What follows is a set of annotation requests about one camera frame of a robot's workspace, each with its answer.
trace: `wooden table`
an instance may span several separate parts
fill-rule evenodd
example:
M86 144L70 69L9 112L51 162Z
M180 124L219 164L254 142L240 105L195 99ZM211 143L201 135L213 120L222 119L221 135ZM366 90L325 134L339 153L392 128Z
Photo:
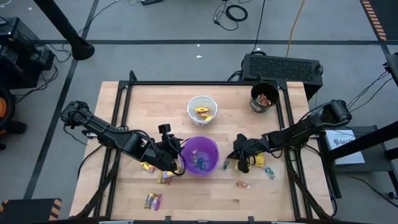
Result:
M111 121L117 86L117 82L103 82L99 93L95 115L108 122ZM218 145L221 166L225 157L232 152L233 141L238 133L243 133L248 138L260 138L262 133L279 130L275 107L264 114L251 111L250 90L250 86L133 86L127 125L130 129L147 131L156 141L161 140L157 127L165 123L170 123L171 133L178 138L208 136ZM288 83L288 91L294 120L298 121L308 111L303 84ZM283 93L280 91L280 94L285 125L288 126ZM219 105L219 113L209 126L195 126L187 114L188 102L197 95L208 95ZM123 103L119 110L119 123L122 111ZM308 144L317 148L314 140ZM89 140L85 154L89 154L98 145L96 139ZM83 166L70 215L76 215L97 190L104 152L105 150L97 152ZM307 149L303 149L301 155L309 191L325 211L332 214L321 159ZM217 169L205 177L186 173L182 177L174 177L171 185L164 185L156 184L158 170L150 174L141 170L139 162L123 155L111 218L164 220L165 216L170 215L173 220L243 221L248 216L253 216L256 221L294 220L284 157L275 159L267 154L266 164L275 172L274 180L270 180L264 170L257 167L252 168L248 174L229 168ZM238 180L249 182L251 189L237 188L235 183ZM144 209L149 191L164 195L158 211ZM297 195L301 216L305 217L302 194L298 188ZM103 197L102 215L108 193Z

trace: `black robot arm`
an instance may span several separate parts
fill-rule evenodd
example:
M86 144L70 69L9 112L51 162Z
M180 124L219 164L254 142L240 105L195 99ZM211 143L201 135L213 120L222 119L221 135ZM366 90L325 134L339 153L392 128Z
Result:
M120 130L99 117L94 116L86 103L72 101L62 111L61 120L65 126L83 126L97 135L98 141L110 148L121 150L126 155L140 161L148 162L160 170L177 170L175 160L182 148L180 141L170 132L170 125L159 126L161 142L154 142L141 130Z
M247 173L249 172L250 157L261 152L278 150L284 150L285 154L289 154L291 147L301 148L308 142L311 135L325 129L344 126L352 119L343 100L332 100L316 107L311 112L305 114L296 124L287 129L262 134L261 139L247 139L243 134L238 134L237 140L234 141L234 151L228 158L238 159L238 169ZM288 159L286 161L286 169L289 178L302 191L318 217L321 219L332 219L302 183L293 167L292 161Z

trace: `gray floor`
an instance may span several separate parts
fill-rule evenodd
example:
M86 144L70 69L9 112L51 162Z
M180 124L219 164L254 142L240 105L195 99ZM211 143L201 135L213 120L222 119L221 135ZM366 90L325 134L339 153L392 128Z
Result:
M92 2L57 1L77 30L83 28ZM111 2L113 0L100 0L96 12ZM244 5L249 18L240 23L239 29L234 32L225 31L211 21L218 4L216 0L168 0L144 7L141 4L129 6L126 0L121 0L94 20L88 39L255 39L261 1ZM267 0L260 39L287 40L299 6L300 1L296 0ZM5 8L0 8L0 14L20 17L41 39L62 39L31 0L14 0ZM227 20L221 22L234 26ZM295 29L294 40L376 40L376 36L359 0L307 0ZM257 47L275 56L284 56L287 49L286 45ZM244 54L252 48L252 45L239 44L95 45L94 56L78 62L65 103L83 100L94 110L101 82L125 80L130 70L135 71L139 80L226 80L239 68ZM398 47L389 46L389 50L394 53ZM62 53L58 55L60 58L66 56ZM324 85L318 92L318 105L331 99L349 101L383 72L385 61L378 45L293 45L289 56L316 59L323 64ZM29 128L21 136L5 139L8 150L0 152L0 169L3 170L0 201L24 196L71 61L56 63L58 78L46 90L31 94L17 105L16 118L26 122ZM376 83L357 105L366 101L382 83ZM353 113L351 124L383 127L395 121L398 99L394 96L397 94L395 84L389 82L370 103ZM315 106L314 98L310 100L310 106ZM390 141L387 146L396 147L397 142ZM62 218L69 214L76 187L76 172L83 159L84 148L62 131L59 122L33 198L60 197L63 200ZM359 176L381 192L392 190L385 173ZM396 208L365 185L345 175L339 175L338 179L343 194L343 198L338 199L338 218L370 223L396 221Z

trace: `black cable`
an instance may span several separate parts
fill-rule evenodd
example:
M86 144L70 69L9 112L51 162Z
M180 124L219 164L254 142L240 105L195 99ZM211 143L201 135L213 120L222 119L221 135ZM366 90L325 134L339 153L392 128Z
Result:
M83 144L83 145L87 146L86 143L84 143L84 142L82 142L81 140L77 139L72 133L68 132L66 126L63 127L63 131L64 131L65 133L67 133L68 135L70 135L74 140L78 141L80 144Z
M64 53L66 53L66 54L68 55L68 56L66 57L66 59L60 60L60 59L57 57L57 55L54 54L55 59L56 59L57 62L59 62L59 63L66 62L66 61L72 56L72 53L71 53L69 50L65 50L65 49L63 48L64 45L65 45L65 44L63 44L63 45L61 46L61 47L62 47L62 50L60 50L60 49L56 49L52 44L49 44L49 46L51 46L55 51L57 51L57 52L64 52Z
M306 145L305 145L305 147L307 147L307 148L311 149L313 152L315 152L316 154L318 154L318 156L321 156L321 154L319 153L319 151L318 151L318 150L316 150L314 147L312 147L312 146L309 146L308 144L306 144Z
M331 196L331 201L333 202L333 204L335 205L335 209L333 211L333 214L331 214L331 217L334 218L337 214L337 202L336 202L336 197L335 196Z
M216 8L216 11L214 12L214 15L213 15L213 22L214 22L215 24L219 25L220 27L222 27L224 30L234 31L234 30L237 30L237 29L239 28L239 24L238 24L237 21L235 21L236 27L233 28L233 29L226 28L225 26L221 25L220 22L219 22L219 20L221 19L221 16L223 16L223 14L226 14L227 3L230 3L231 6L233 6L233 4L232 4L232 2L231 2L230 0L223 1L223 3L221 3L221 4ZM219 9L221 6L224 6L223 10L218 11L218 9Z
M232 79L233 79L235 76L239 76L239 77L238 77L238 80L240 80L241 77L242 77L242 70L239 70L239 71L234 72L234 73L228 78L228 81L229 81L229 82L232 81Z
M83 161L81 162L81 164L80 164L80 166L79 166L79 170L78 170L78 172L77 172L77 179L79 179L80 171L81 171L81 168L83 167L83 164L86 162L86 160L87 160L88 158L90 158L94 153L96 153L99 149L101 149L101 147L103 147L103 145L98 146L96 149L94 149L94 151L92 151L91 153L89 153L89 154L83 159Z
M348 104L347 108L350 109L377 81L383 79L388 75L387 72L382 73L376 80L374 80L370 85L368 85L364 90L362 90L357 96L355 96Z
M367 103L369 103L369 102L374 98L374 96L376 96L376 94L383 88L383 86L384 86L385 84L387 84L387 82L389 82L390 80L392 80L392 78L390 78L390 79L388 79L387 81L385 81L385 82L383 83L383 85L380 86L380 88L373 94L373 96L372 96L368 101L366 101L365 103L363 103L361 106L359 106L359 107L357 107L357 108L355 108L355 109L352 109L352 110L350 111L350 113L356 111L357 109L360 109L361 107L363 107L363 106L365 106Z
M131 3L130 3L131 1L132 1L132 0L128 0L128 2L127 2L130 6L135 6L137 3L140 3L140 1L136 0L136 3L131 4Z
M393 205L395 208L398 208L398 204L391 202L389 200L388 197L384 196L382 193L380 193L378 190L376 190L374 187L372 187L372 185L370 185L369 183L367 183L365 180L359 178L359 177L353 177L353 176L349 176L351 178L354 178L356 180L359 180L361 182L363 182L364 184L366 184L371 190L373 190L373 192L375 192L376 194L378 194L380 197L382 197L384 200L386 200L388 203L390 203L391 205Z
M321 154L319 153L319 151L316 150L314 147L309 146L308 144L306 144L305 147L311 149L311 150L312 150L313 152L315 152L319 157L321 157ZM338 210L338 208L337 208L337 201L336 201L336 197L335 197L331 192L330 192L329 194L331 194L330 199L331 199L331 201L333 202L333 204L334 204L334 206L335 206L335 209L334 209L333 213L332 213L330 216L331 216L332 218L334 218L334 217L336 216L337 210Z
M283 152L284 152L283 149L280 150L279 156L275 156L274 152L270 152L270 153L271 153L271 155L272 155L275 159L279 159L279 158L282 156L282 153L283 153Z
M42 79L44 80L44 84L41 85L41 86L39 86L39 87L37 87L37 88L35 88L35 89L33 89L33 90L28 91L28 92L25 93L25 94L22 94L22 95L20 95L20 94L15 94L16 96L21 96L18 100L16 100L15 103L21 102L25 97L29 96L31 93L33 93L33 92L35 92L35 91L45 90L45 89L48 87L48 84L49 84L50 82L54 81L54 80L58 77L58 68L57 68L57 66L55 66L54 63L53 63L53 65L52 65L52 68L54 68L55 70L54 70L54 73L53 73L53 75L51 76L51 78L49 78L49 79L44 78L43 71L42 71L40 75L42 76Z
M260 16L260 23L259 23L259 28L258 28L258 30L257 30L257 37L256 37L256 41L255 41L255 43L254 43L254 48L253 48L253 50L251 51L252 53L254 52L254 50L256 49L256 47L257 47L257 42L258 42L258 40L259 40L259 34L260 34L260 28L261 28L261 22L262 22L262 15L263 15L263 13L264 13L264 6L266 5L266 0L263 0L263 2L262 2L262 9L261 9L261 16Z

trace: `black metal frame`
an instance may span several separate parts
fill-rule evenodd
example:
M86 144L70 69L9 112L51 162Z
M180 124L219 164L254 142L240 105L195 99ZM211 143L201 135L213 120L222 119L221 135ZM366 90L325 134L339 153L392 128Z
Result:
M118 92L116 93L116 101L115 101L115 105L114 105L114 111L113 111L113 117L112 117L112 121L111 124L112 125L116 125L117 122L117 117L118 117L118 112L119 112L119 108L120 108L120 104L121 104L121 95L122 92L125 88L127 88L127 93L126 93L126 99L124 102L124 110L123 110L123 116L122 116L122 120L121 120L121 126L126 125L126 120L127 120L127 113L128 113L128 109L129 109L129 101L130 101L130 97L131 97L131 92L132 92L132 86L133 85L230 85L230 86L251 86L251 85L255 85L258 82L201 82L201 81L193 81L193 82L179 82L179 81L160 81L160 82L152 82L152 81L137 81L137 79L132 78L132 74L130 73L131 76L131 81L120 81L119 82L119 86L118 86ZM289 120L289 125L293 125L294 124L294 119L293 119L293 114L292 114L292 109L290 106L290 99L289 99L289 94L287 92L287 88L284 86L281 88L284 94L284 99L285 99L285 104L286 104L286 109L287 109L287 115L288 115L288 120ZM282 112L282 106L281 103L278 101L277 105L276 105L276 109L277 109L277 115L278 115L278 120L279 120L279 126L280 129L285 128L285 124L284 124L284 116L283 116L283 112ZM106 153L105 153L105 157L104 157L104 163L103 163L103 169L101 171L101 180L99 185L102 185L104 182L104 179L106 177L106 173L108 170L108 166L109 166L109 161L111 158L111 150L112 149L106 149ZM300 181L303 183L304 186L306 186L306 182L305 182L305 176L304 176L304 171L303 171L303 166L302 166L302 160L301 157L299 156L299 153L297 151L294 152L295 153L295 161L297 163L297 170L298 170L298 176L300 178ZM285 162L292 162L292 159L290 157L289 153L284 153L284 157L285 157ZM120 160L120 152L115 154L114 157L114 163L116 162L117 165L119 165L119 160ZM114 200L114 194L115 194L115 190L116 190L116 180L117 180L117 174L114 176L114 179L111 181L111 186L109 189L109 197L108 197L108 201L106 203L106 213L105 216L106 217L110 217L111 216L111 212L112 212L112 207L113 207L113 200ZM290 187L290 194L291 194L291 198L292 198L292 205L293 205L293 211L294 211L294 217L295 220L300 220L303 219L300 215L300 206L299 206L299 201L297 199L297 191L296 191L296 186L295 186L295 182L289 178L289 187ZM306 213L306 218L304 218L304 220L307 222L308 219L312 219L312 209L308 203L308 200L304 197L303 194L303 201L304 201L304 206L305 206L305 213ZM98 200L98 203L96 204L95 207L95 212L94 212L94 217L98 217L100 215L100 209L101 209L101 199ZM249 223L254 223L254 217L248 217ZM165 221L160 221L161 223L171 223L171 218L170 217L166 217ZM247 223L247 222L228 222L228 223Z
M323 167L325 169L326 180L330 182L330 188L336 198L341 198L340 188L335 172L335 159L353 154L355 152L369 149L370 147L376 146L380 143L384 143L390 139L398 137L398 121L389 124L381 129L377 129L371 133L362 135L360 138L355 139L347 144L344 144L336 149L329 151L328 144L326 142L325 133L320 134L318 140L318 147L320 149L321 159ZM398 192L398 174L395 171L394 165L391 160L398 158L398 149L386 150L382 144L386 160L389 162L391 170L388 171L391 182L394 186L394 190Z

